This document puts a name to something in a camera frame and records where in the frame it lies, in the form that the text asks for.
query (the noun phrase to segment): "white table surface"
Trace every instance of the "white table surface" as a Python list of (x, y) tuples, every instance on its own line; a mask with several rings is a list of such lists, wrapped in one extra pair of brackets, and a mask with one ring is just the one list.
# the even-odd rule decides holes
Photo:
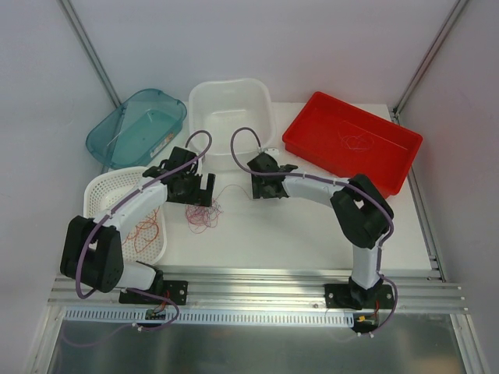
[[(282, 133), (304, 104), (274, 103), (279, 164), (296, 164), (308, 173), (330, 175), (284, 150)], [(383, 104), (356, 105), (390, 120)], [(173, 146), (184, 146), (184, 128), (151, 164), (168, 158)], [(251, 195), (251, 179), (243, 171), (216, 172), (214, 197), (229, 184), (241, 185)], [(185, 206), (165, 204), (168, 246), (159, 265), (216, 266), (290, 270), (352, 269), (352, 245), (342, 234), (331, 208), (304, 199), (251, 201), (237, 187), (228, 187), (218, 199), (223, 214), (216, 228), (194, 234), (185, 218)], [(395, 233), (383, 252), (383, 270), (430, 270), (412, 194), (407, 180), (401, 192), (388, 198), (395, 213)]]

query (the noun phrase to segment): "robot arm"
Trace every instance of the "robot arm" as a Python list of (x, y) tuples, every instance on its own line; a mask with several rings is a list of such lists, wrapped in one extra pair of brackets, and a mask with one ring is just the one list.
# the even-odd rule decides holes
[[(85, 255), (81, 273), (82, 283), (101, 292), (109, 292), (113, 288), (136, 288), (159, 295), (163, 289), (162, 272), (144, 263), (123, 261), (122, 238), (125, 238), (144, 216), (164, 202), (211, 205), (215, 176), (209, 174), (207, 187), (202, 189), (202, 175), (198, 174), (197, 164), (189, 170), (181, 170), (148, 187), (142, 187), (167, 171), (191, 161), (195, 156), (194, 152), (175, 147), (169, 159), (163, 160), (159, 167), (147, 169), (137, 187), (113, 206), (97, 213), (93, 218), (81, 216), (73, 218), (69, 223), (65, 239), (61, 273), (76, 279), (77, 264), (84, 243), (97, 223), (108, 216), (98, 229)], [(137, 188), (140, 193), (130, 199), (130, 195)]]
[[(266, 153), (260, 153), (248, 163), (251, 171), (259, 173), (291, 172), (304, 174), (295, 165), (278, 166)], [(269, 199), (301, 197), (332, 207), (343, 234), (353, 245), (353, 270), (349, 280), (350, 295), (337, 299), (344, 307), (361, 309), (383, 284), (379, 276), (381, 250), (379, 241), (388, 231), (389, 224), (383, 214), (369, 200), (351, 189), (336, 185), (344, 182), (355, 186), (376, 200), (393, 218), (393, 210), (365, 175), (354, 178), (331, 179), (333, 183), (319, 182), (301, 176), (252, 175), (253, 198)]]

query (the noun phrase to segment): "white plastic basket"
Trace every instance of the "white plastic basket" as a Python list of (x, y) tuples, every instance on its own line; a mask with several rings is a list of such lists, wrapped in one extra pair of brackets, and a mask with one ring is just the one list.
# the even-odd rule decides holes
[[(85, 189), (83, 215), (93, 217), (97, 212), (109, 208), (136, 185), (145, 170), (147, 170), (146, 167), (137, 166), (110, 171), (96, 177)], [(156, 223), (159, 227), (157, 237), (141, 252), (137, 252), (133, 240), (122, 238), (123, 259), (125, 261), (140, 261), (152, 265), (165, 254), (166, 227), (161, 208), (157, 212)]]

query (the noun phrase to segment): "teal plastic container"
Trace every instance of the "teal plastic container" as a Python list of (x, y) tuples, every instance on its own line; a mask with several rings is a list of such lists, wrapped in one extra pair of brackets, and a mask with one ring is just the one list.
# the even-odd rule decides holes
[(131, 96), (87, 136), (87, 149), (112, 168), (147, 166), (182, 130), (186, 106), (160, 90)]

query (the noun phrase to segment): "purple cable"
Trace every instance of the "purple cable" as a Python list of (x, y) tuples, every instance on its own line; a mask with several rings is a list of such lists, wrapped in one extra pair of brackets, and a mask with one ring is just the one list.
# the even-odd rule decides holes
[[(186, 162), (185, 164), (179, 166), (178, 168), (175, 168), (171, 171), (167, 171), (166, 173), (164, 173), (163, 175), (160, 175), (159, 177), (156, 177), (155, 179), (153, 179), (152, 181), (149, 181), (148, 183), (144, 184), (142, 186), (142, 189), (146, 189), (147, 187), (149, 187), (150, 185), (153, 185), (154, 183), (162, 180), (163, 178), (166, 178), (170, 175), (173, 175), (174, 173), (176, 173), (177, 171), (181, 171), (183, 168), (186, 168), (188, 167), (189, 165), (192, 165), (194, 163), (196, 163), (200, 158), (202, 158), (206, 152), (210, 149), (211, 147), (211, 141), (212, 141), (212, 138), (211, 138), (211, 134), (206, 131), (206, 130), (197, 130), (195, 132), (193, 132), (191, 134), (191, 136), (187, 139), (187, 142), (186, 142), (186, 146), (189, 145), (189, 142), (190, 140), (198, 135), (198, 134), (201, 134), (201, 133), (204, 133), (208, 136), (208, 145), (206, 146), (206, 148), (203, 150), (203, 152), (201, 152), (200, 154), (198, 154), (197, 156), (195, 156), (191, 161), (188, 161)], [(118, 204), (115, 205), (114, 208), (111, 209), (111, 214), (114, 214), (116, 213), (116, 211), (121, 208), (123, 205), (125, 205), (126, 203), (128, 203), (134, 196), (138, 195), (139, 193), (141, 193), (141, 189), (136, 189), (135, 191), (133, 191), (132, 193), (130, 193), (127, 197), (125, 197), (124, 199), (122, 199)], [(81, 291), (81, 272), (82, 272), (82, 269), (83, 269), (83, 261), (85, 260), (85, 255), (87, 254), (88, 252), (88, 248), (89, 248), (89, 245), (90, 243), (92, 242), (92, 240), (94, 239), (94, 236), (95, 234), (97, 234), (97, 231), (99, 230), (99, 228), (102, 227), (102, 225), (110, 218), (109, 215), (105, 215), (95, 226), (94, 228), (92, 229), (92, 231), (90, 232), (90, 234), (88, 235), (87, 237), (87, 240), (85, 241), (85, 243), (83, 244), (83, 248), (82, 248), (82, 251), (81, 251), (81, 254), (80, 254), (80, 258), (78, 259), (78, 265), (76, 266), (76, 276), (75, 276), (75, 279), (76, 279), (76, 294), (78, 295), (79, 298), (82, 298), (82, 299), (85, 299), (85, 298), (88, 298), (90, 297), (94, 292), (95, 292), (95, 288), (92, 288), (90, 291), (88, 291), (86, 294), (84, 294), (82, 291)]]
[[(145, 327), (145, 326), (141, 326), (140, 329), (143, 330), (143, 331), (158, 331), (158, 330), (163, 330), (164, 328), (166, 328), (166, 327), (170, 326), (172, 323), (174, 323), (178, 319), (178, 317), (180, 316), (180, 309), (179, 309), (179, 307), (172, 300), (170, 300), (169, 298), (165, 298), (163, 296), (158, 296), (158, 295), (153, 295), (153, 294), (150, 294), (148, 292), (137, 290), (135, 288), (127, 288), (127, 291), (135, 292), (136, 294), (139, 294), (139, 295), (142, 295), (142, 296), (147, 296), (148, 298), (155, 298), (157, 300), (160, 300), (160, 301), (163, 301), (163, 302), (167, 302), (168, 304), (170, 304), (171, 306), (173, 306), (173, 308), (175, 308), (176, 314), (169, 321), (167, 321), (165, 323), (162, 323), (160, 326), (156, 326), (156, 327)], [(74, 347), (74, 348), (92, 348), (92, 347), (95, 347), (96, 345), (104, 343), (105, 341), (109, 340), (111, 337), (114, 337), (119, 331), (124, 330), (126, 327), (133, 327), (133, 326), (134, 325), (130, 324), (130, 323), (121, 325), (116, 330), (112, 331), (109, 335), (103, 337), (100, 340), (92, 342), (92, 343), (83, 343), (83, 344), (80, 344), (80, 343), (74, 343), (74, 342), (70, 341), (66, 337), (66, 335), (65, 335), (65, 327), (64, 326), (61, 328), (60, 336), (61, 336), (61, 340), (64, 341), (66, 344), (70, 345), (71, 347)]]
[[(302, 173), (293, 173), (293, 172), (291, 172), (291, 173), (286, 173), (286, 172), (261, 173), (261, 172), (253, 171), (253, 170), (250, 170), (249, 168), (246, 168), (244, 165), (242, 165), (239, 162), (239, 160), (237, 159), (237, 156), (235, 155), (235, 151), (234, 151), (234, 140), (235, 140), (235, 136), (239, 132), (241, 132), (243, 130), (250, 131), (255, 136), (255, 139), (257, 140), (257, 143), (258, 143), (258, 147), (259, 148), (262, 147), (260, 139), (258, 138), (258, 135), (255, 132), (255, 130), (251, 129), (250, 127), (241, 127), (240, 129), (235, 130), (234, 133), (232, 134), (232, 138), (231, 138), (231, 153), (232, 153), (232, 158), (234, 159), (234, 162), (237, 164), (237, 166), (239, 166), (241, 169), (243, 169), (246, 173), (250, 173), (250, 174), (253, 174), (253, 175), (260, 176), (260, 177), (300, 177), (300, 178), (308, 178), (308, 179), (313, 179), (314, 181), (328, 183), (330, 185), (340, 185), (340, 186), (346, 187), (348, 189), (351, 189), (354, 192), (357, 192), (364, 199), (366, 199), (370, 203), (372, 203), (383, 214), (383, 216), (386, 218), (386, 220), (388, 222), (388, 226), (390, 227), (389, 230), (388, 230), (388, 233), (383, 238), (381, 238), (381, 240), (380, 240), (380, 242), (378, 244), (378, 251), (379, 252), (381, 251), (381, 247), (383, 246), (383, 244), (393, 235), (395, 227), (393, 225), (393, 220), (391, 219), (390, 214), (388, 214), (388, 212), (375, 199), (373, 199), (371, 196), (369, 196), (368, 194), (366, 194), (361, 189), (358, 189), (354, 185), (350, 185), (349, 183), (345, 183), (345, 182), (340, 182), (340, 181), (335, 181), (335, 180), (331, 180), (331, 179), (327, 179), (327, 178), (318, 177), (316, 175), (302, 174)], [(376, 328), (376, 330), (379, 330), (382, 326), (384, 326), (386, 324), (386, 322), (388, 322), (389, 319), (391, 319), (391, 317), (395, 313), (395, 309), (397, 308), (397, 304), (398, 304), (398, 290), (397, 290), (397, 286), (395, 285), (394, 281), (392, 281), (389, 278), (386, 278), (383, 274), (380, 273), (380, 266), (381, 266), (380, 258), (381, 258), (381, 256), (378, 256), (378, 263), (377, 263), (376, 271), (377, 271), (377, 273), (378, 273), (378, 275), (380, 276), (381, 279), (383, 279), (384, 281), (387, 281), (393, 287), (393, 289), (394, 289), (394, 299), (395, 300), (394, 300), (394, 306), (393, 306), (392, 310), (390, 311), (390, 314), (388, 315), (388, 317), (386, 318), (386, 320), (383, 321), (383, 323), (381, 325), (379, 325), (378, 328)]]

